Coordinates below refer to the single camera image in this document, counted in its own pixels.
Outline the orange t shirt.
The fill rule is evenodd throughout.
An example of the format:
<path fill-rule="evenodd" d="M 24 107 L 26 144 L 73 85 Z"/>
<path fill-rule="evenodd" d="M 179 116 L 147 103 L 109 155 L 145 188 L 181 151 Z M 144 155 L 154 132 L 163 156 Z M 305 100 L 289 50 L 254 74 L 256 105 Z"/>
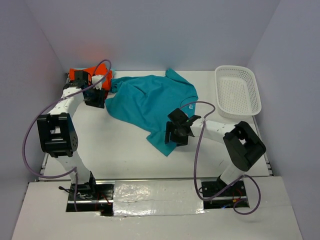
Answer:
<path fill-rule="evenodd" d="M 77 80 L 84 81 L 84 86 L 81 86 L 81 88 L 84 89 L 93 84 L 92 83 L 93 75 L 103 76 L 107 73 L 107 71 L 108 71 L 108 68 L 104 63 L 102 63 L 99 67 L 93 66 L 93 67 L 81 68 L 81 69 L 70 68 L 68 77 L 71 83 Z M 111 89 L 111 84 L 112 84 L 111 82 L 112 82 L 113 76 L 114 76 L 114 73 L 112 70 L 110 70 L 106 77 L 106 80 L 104 80 L 104 82 L 101 85 L 101 88 L 105 90 L 104 99 L 107 98 L 109 90 Z"/>

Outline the dark teal t shirt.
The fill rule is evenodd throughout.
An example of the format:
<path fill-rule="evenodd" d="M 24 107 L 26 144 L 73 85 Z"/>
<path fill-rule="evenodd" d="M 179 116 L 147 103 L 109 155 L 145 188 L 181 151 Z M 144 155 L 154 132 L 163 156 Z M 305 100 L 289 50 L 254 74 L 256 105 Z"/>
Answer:
<path fill-rule="evenodd" d="M 168 114 L 183 107 L 190 117 L 199 99 L 194 85 L 171 68 L 164 76 L 114 78 L 110 91 L 114 96 L 105 100 L 109 115 L 148 131 L 148 142 L 165 156 L 177 146 L 174 142 L 165 144 Z"/>

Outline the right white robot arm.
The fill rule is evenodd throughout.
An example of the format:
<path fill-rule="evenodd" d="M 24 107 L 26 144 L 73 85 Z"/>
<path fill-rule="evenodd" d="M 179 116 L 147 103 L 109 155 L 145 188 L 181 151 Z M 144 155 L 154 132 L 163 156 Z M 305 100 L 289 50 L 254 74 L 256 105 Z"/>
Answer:
<path fill-rule="evenodd" d="M 197 178 L 198 156 L 202 139 L 209 139 L 225 146 L 231 163 L 219 175 L 217 190 L 228 196 L 235 189 L 234 181 L 246 172 L 265 154 L 266 146 L 246 121 L 226 124 L 206 120 L 199 115 L 187 116 L 180 108 L 168 115 L 164 143 L 186 146 L 190 137 L 197 137 L 193 164 L 193 178 Z"/>

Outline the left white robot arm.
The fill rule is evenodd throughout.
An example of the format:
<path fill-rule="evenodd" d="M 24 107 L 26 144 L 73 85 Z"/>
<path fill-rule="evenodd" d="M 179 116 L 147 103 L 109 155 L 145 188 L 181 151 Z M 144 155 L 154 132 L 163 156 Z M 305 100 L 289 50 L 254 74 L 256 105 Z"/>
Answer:
<path fill-rule="evenodd" d="M 81 103 L 96 108 L 104 107 L 105 80 L 105 75 L 76 70 L 74 79 L 64 85 L 61 99 L 47 114 L 41 114 L 36 119 L 42 151 L 63 166 L 73 190 L 86 199 L 96 197 L 98 186 L 77 152 L 79 140 L 73 116 Z"/>

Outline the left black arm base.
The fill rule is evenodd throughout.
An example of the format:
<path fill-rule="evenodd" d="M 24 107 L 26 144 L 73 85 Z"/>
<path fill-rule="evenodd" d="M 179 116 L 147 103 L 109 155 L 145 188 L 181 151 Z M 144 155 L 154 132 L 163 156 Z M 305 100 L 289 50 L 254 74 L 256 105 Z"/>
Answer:
<path fill-rule="evenodd" d="M 58 187 L 59 190 L 67 193 L 67 212 L 97 212 L 105 217 L 114 215 L 115 185 L 113 183 L 96 182 L 91 175 L 89 182 L 77 185 L 77 193 L 74 193 L 75 186 L 71 184 L 70 188 Z"/>

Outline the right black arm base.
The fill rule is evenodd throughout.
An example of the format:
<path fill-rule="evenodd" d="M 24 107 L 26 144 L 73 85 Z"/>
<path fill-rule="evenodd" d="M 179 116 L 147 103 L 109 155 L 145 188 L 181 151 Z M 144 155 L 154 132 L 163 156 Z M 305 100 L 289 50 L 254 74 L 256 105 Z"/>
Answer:
<path fill-rule="evenodd" d="M 214 180 L 204 180 L 200 182 L 198 191 L 203 198 L 209 198 L 222 190 L 224 185 Z M 203 208 L 210 209 L 232 209 L 234 204 L 240 201 L 236 208 L 248 208 L 247 192 L 243 180 L 239 180 L 234 185 L 226 189 L 219 196 L 210 201 L 203 201 Z"/>

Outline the white laundry basket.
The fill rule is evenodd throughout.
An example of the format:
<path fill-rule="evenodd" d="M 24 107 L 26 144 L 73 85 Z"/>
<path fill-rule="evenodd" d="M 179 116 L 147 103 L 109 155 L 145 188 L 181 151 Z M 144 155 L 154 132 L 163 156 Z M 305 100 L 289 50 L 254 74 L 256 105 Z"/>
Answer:
<path fill-rule="evenodd" d="M 218 113 L 229 119 L 247 119 L 262 110 L 255 74 L 248 68 L 221 65 L 214 71 Z"/>

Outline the shiny taped white panel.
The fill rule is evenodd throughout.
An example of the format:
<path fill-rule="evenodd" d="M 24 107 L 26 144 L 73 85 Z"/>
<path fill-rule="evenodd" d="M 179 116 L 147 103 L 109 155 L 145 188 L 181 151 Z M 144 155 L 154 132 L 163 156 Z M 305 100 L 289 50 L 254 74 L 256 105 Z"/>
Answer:
<path fill-rule="evenodd" d="M 116 181 L 117 217 L 186 216 L 205 213 L 192 180 Z"/>

